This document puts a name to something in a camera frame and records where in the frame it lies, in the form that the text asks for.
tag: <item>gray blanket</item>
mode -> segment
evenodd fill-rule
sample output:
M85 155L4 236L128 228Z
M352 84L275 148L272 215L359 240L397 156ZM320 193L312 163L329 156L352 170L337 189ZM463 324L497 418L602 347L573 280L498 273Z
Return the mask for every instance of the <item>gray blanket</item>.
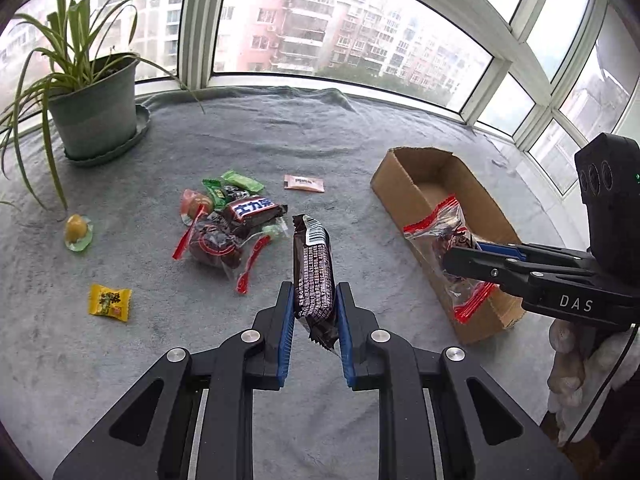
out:
M489 190L522 240L561 245L538 200L483 136L425 112L347 98L335 90L210 89L203 115L188 94L146 100L152 126L119 160L82 170L56 158L70 212L91 217L92 245L63 243L39 134L23 157L35 189L24 190L10 163L0 197L0 420L43 478L164 352L218 346L271 306L292 278L289 242L258 259L249 294L187 255L171 258L184 233L185 188L229 168L266 184L266 194L305 212L331 235L337 280L373 310L382 328L439 352L456 343L436 297L369 181L394 146L453 151ZM9 150L7 157L13 160ZM283 189L286 173L324 178L326 193ZM132 288L129 322L89 316L91 283ZM550 320L527 314L516 326L468 348L524 410L540 420L552 350ZM340 359L312 344L296 324L289 379L279 392L256 392L254 469L261 479L375 478L378 400L354 393Z

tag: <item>barcode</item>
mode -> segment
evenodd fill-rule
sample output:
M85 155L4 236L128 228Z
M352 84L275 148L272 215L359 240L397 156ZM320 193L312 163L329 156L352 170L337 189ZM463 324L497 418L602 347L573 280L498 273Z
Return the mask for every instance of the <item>barcode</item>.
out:
M326 245L326 231L322 224L311 216L304 215L302 219L306 226L306 244L308 246Z

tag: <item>plastic bag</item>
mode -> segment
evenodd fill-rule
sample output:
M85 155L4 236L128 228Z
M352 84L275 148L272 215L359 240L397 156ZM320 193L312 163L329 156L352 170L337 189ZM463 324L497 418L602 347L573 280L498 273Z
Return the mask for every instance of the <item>plastic bag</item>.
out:
M207 215L201 205L193 224L182 236L173 258L179 260L188 248L198 261L224 270L236 292L246 294L249 271L256 258L272 240L287 237L287 232L286 222L282 218L276 218L243 239L231 233L223 216L216 212Z
M453 276L442 267L442 257L450 248L480 248L465 225L465 217L456 197L450 196L438 204L427 218L405 227L404 237L443 281L452 299L455 319L466 323L497 285Z

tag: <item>chocolate bar with blue label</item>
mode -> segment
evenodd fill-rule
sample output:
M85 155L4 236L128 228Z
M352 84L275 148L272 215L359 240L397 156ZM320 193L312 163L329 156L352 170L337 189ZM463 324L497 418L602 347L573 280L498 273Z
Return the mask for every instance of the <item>chocolate bar with blue label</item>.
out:
M286 204L276 204L268 198L254 195L230 202L220 214L228 222L233 235L246 239L263 224L284 216L287 209Z

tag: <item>chocolate bar wrapper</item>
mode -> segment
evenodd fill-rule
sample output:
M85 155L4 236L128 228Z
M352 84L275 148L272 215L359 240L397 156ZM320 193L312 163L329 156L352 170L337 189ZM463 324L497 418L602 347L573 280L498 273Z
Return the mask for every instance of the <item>chocolate bar wrapper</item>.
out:
M308 215L293 217L294 312L309 339L333 350L338 339L329 233Z
M259 231L262 225L286 212L286 204L276 204L268 198L254 195L227 204L220 214L228 222L231 234L247 239Z

